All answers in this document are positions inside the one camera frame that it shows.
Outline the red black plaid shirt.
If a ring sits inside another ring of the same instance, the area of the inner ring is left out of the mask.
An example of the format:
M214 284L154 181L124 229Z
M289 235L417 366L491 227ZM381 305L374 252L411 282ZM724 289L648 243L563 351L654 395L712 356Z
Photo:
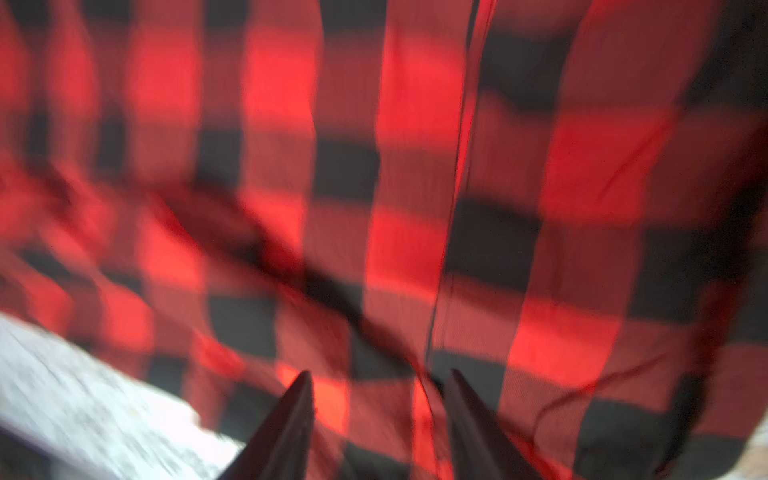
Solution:
M311 479L714 479L767 407L763 1L5 1L1 309Z

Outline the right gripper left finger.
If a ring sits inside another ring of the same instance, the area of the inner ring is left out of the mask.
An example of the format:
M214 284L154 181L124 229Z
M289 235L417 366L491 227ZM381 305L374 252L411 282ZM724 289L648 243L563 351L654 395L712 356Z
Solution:
M219 480L303 480L315 406L313 380L300 372Z

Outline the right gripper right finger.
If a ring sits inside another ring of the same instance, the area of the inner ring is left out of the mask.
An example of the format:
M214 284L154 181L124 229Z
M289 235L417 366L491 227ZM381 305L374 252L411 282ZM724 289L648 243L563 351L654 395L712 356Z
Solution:
M542 479L459 371L452 370L445 381L443 400L456 479Z

